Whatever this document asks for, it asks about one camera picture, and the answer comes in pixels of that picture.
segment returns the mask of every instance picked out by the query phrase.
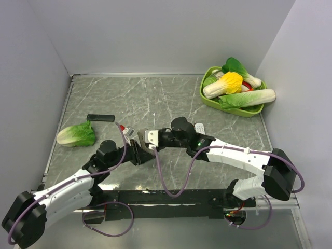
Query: metal frame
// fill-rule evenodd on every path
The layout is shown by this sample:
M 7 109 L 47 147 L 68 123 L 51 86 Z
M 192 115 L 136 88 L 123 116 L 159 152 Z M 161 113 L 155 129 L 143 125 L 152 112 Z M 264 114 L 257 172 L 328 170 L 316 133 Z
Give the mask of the metal frame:
M 74 83 L 75 78 L 79 78 L 79 77 L 135 77 L 135 76 L 137 76 L 137 77 L 144 77 L 144 76 L 147 76 L 147 77 L 153 77 L 153 76 L 155 76 L 155 77 L 162 77 L 162 76 L 203 76 L 203 74 L 190 74 L 190 73 L 188 73 L 188 74 L 110 73 L 110 74 L 84 74 L 84 75 L 71 75 L 71 76 L 72 76 L 72 82 L 71 82 L 71 85 L 68 89 L 66 100 L 64 102 L 64 106 L 63 106 L 61 117 L 60 117 L 59 124 L 58 124 L 57 133 L 60 131 L 60 128 L 61 128 L 61 123 L 62 123 L 62 120 L 63 120 L 63 117 L 64 117 L 65 110 L 67 108 L 68 100 L 69 100 L 69 97 L 71 95 L 71 91 L 72 91 L 72 87 L 73 87 L 73 83 Z M 267 131 L 262 113 L 260 113 L 260 118 L 262 120 L 264 130 L 265 130 L 270 148 L 272 150 L 273 147 L 272 147 L 272 144 L 271 144 L 269 133 Z M 53 142 L 53 146 L 52 146 L 52 149 L 51 149 L 51 152 L 50 152 L 50 156 L 49 156 L 46 168 L 45 168 L 45 173 L 44 173 L 44 178 L 43 178 L 45 180 L 46 180 L 45 177 L 47 177 L 48 169 L 50 167 L 50 163 L 51 163 L 51 159 L 52 159 L 52 156 L 53 156 L 53 152 L 54 152 L 56 142 L 57 141 L 56 141 L 56 137 L 55 137 L 54 142 Z M 297 231 L 298 231 L 301 243 L 302 243 L 302 247 L 305 248 L 305 249 L 307 249 L 307 248 L 311 249 L 312 246 L 311 246 L 311 243 L 310 243 L 310 240 L 309 240 L 309 237 L 308 237 L 308 233 L 307 233 L 305 224 L 303 222 L 303 219 L 302 219 L 302 216 L 301 216 L 301 213 L 300 213 L 300 210 L 299 210 L 300 207 L 299 207 L 299 204 L 297 202 L 296 195 L 292 194 L 290 200 L 287 201 L 287 202 L 279 201 L 279 200 L 276 200 L 276 199 L 271 198 L 271 197 L 269 197 L 269 200 L 271 201 L 273 209 L 279 209 L 279 210 L 281 210 L 281 209 L 286 209 L 286 210 L 291 209 L 292 214 L 293 214 L 293 218 L 294 218 L 294 222 L 295 222 L 295 225 L 296 225 L 296 228 L 297 228 Z M 256 203 L 257 203 L 257 207 L 248 208 L 247 210 L 266 210 L 266 209 L 269 208 L 268 204 L 266 203 L 266 201 L 264 200 L 263 197 L 257 198 Z

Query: robotic arm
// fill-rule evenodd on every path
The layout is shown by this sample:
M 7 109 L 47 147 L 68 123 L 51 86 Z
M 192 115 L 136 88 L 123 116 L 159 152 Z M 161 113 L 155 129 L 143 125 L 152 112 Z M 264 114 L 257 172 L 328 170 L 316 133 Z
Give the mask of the robotic arm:
M 167 147 L 186 148 L 186 153 L 191 157 L 209 147 L 210 149 L 201 152 L 196 159 L 226 163 L 256 175 L 245 180 L 235 179 L 222 194 L 221 190 L 216 189 L 200 190 L 202 193 L 191 193 L 192 190 L 186 190 L 183 196 L 191 194 L 200 196 L 197 198 L 199 204 L 206 202 L 210 204 L 212 199 L 216 200 L 214 196 L 220 199 L 219 203 L 222 206 L 228 208 L 238 208 L 242 203 L 246 203 L 245 206 L 255 206 L 255 201 L 250 198 L 258 195 L 269 194 L 278 200 L 289 200 L 296 172 L 283 160 L 266 153 L 261 155 L 261 151 L 230 145 L 214 137 L 197 133 L 194 126 L 184 117 L 174 119 L 170 129 L 145 129 L 140 130 L 138 135 L 141 147 L 135 140 L 129 140 L 130 144 L 125 144 L 127 153 L 122 163 L 131 161 L 134 165 L 140 165 L 150 161 L 154 158 L 152 151 L 154 147 L 157 151 Z M 99 202 L 102 190 L 98 184 L 109 176 L 109 172 L 98 173 L 117 165 L 124 150 L 125 147 L 117 148 L 112 140 L 103 141 L 96 154 L 73 176 L 43 191 L 34 194 L 26 191 L 18 195 L 5 216 L 2 227 L 22 249 L 31 246 L 42 236 L 44 230 L 56 221 L 74 210 L 94 206 Z M 289 161 L 280 149 L 273 149 L 270 154 Z M 166 198 L 162 190 L 146 191 L 153 193 L 148 195 L 148 201 L 146 197 L 142 197 L 142 193 L 133 192 L 137 190 L 123 191 L 122 197 L 125 203 L 133 205 L 132 209 L 140 203 L 179 204 L 187 201 L 186 197 L 175 200 Z

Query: basket of vegetables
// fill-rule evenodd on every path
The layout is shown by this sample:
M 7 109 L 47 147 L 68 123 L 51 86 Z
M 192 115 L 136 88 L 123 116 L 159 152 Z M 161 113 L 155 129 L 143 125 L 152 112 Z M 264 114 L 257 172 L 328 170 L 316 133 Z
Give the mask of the basket of vegetables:
M 264 103 L 275 100 L 275 92 L 250 75 L 233 57 L 223 67 L 215 66 L 206 71 L 200 95 L 205 105 L 241 117 L 259 114 Z

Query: tabletop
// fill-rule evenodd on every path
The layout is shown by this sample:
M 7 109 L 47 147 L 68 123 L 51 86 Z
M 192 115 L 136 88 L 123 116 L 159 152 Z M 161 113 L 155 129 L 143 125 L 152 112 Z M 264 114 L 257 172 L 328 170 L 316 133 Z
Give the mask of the tabletop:
M 191 123 L 203 123 L 207 135 L 229 144 L 270 150 L 261 117 L 238 117 L 204 105 L 199 94 L 201 80 L 197 76 L 74 77 L 61 129 L 86 122 L 87 114 L 115 115 L 116 122 L 136 131 L 170 127 L 174 118 L 183 116 Z M 92 126 L 96 134 L 93 146 L 70 148 L 56 144 L 46 188 L 79 170 L 102 141 L 113 140 L 118 147 L 123 146 L 114 122 L 92 122 Z M 166 148 L 159 156 L 167 187 L 180 189 L 191 158 L 180 148 Z M 226 164 L 196 161 L 186 188 L 227 188 L 233 179 L 252 176 Z M 104 190 L 162 189 L 155 160 L 139 166 L 124 163 L 99 186 Z

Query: white wall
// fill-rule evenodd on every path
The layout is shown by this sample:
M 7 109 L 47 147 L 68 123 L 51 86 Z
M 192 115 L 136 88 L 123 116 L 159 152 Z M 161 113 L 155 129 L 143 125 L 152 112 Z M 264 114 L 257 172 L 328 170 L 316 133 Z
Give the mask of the white wall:
M 234 56 L 252 74 L 294 0 L 28 0 L 70 74 L 203 73 Z
M 296 0 L 257 75 L 276 91 L 264 118 L 306 180 L 298 194 L 314 248 L 331 248 L 332 1 Z
M 41 180 L 70 78 L 26 0 L 0 1 L 0 31 L 2 221 Z M 0 248 L 12 248 L 2 228 Z

